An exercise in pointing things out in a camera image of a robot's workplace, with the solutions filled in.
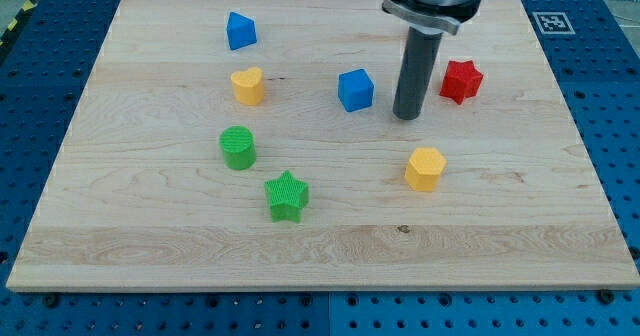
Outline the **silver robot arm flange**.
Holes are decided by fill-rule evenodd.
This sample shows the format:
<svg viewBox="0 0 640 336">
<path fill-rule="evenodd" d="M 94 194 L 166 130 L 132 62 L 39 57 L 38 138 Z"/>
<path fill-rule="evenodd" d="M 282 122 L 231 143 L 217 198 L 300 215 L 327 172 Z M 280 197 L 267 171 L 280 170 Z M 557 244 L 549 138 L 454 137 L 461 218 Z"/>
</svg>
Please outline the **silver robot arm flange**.
<svg viewBox="0 0 640 336">
<path fill-rule="evenodd" d="M 381 8 L 417 31 L 456 35 L 477 13 L 481 0 L 383 0 Z"/>
</svg>

